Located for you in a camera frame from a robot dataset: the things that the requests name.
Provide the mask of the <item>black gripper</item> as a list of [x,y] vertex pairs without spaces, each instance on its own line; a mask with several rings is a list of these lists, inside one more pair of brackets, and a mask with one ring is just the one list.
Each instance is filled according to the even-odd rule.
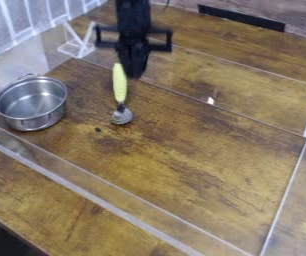
[[[159,52],[172,51],[173,31],[168,28],[151,27],[143,33],[133,33],[132,31],[119,31],[116,26],[96,25],[93,32],[96,33],[95,46],[116,49],[120,63],[129,78],[140,78],[143,76],[143,73],[147,69],[149,50]],[[117,33],[119,39],[116,41],[104,41],[101,39],[103,32]],[[148,41],[149,34],[164,34],[165,43],[152,44]]]

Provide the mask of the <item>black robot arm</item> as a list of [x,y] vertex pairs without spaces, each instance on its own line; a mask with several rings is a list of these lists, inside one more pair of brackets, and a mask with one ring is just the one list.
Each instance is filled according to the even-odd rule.
[[117,23],[96,25],[96,47],[113,48],[125,75],[139,79],[152,51],[172,51],[173,31],[152,26],[149,0],[115,0]]

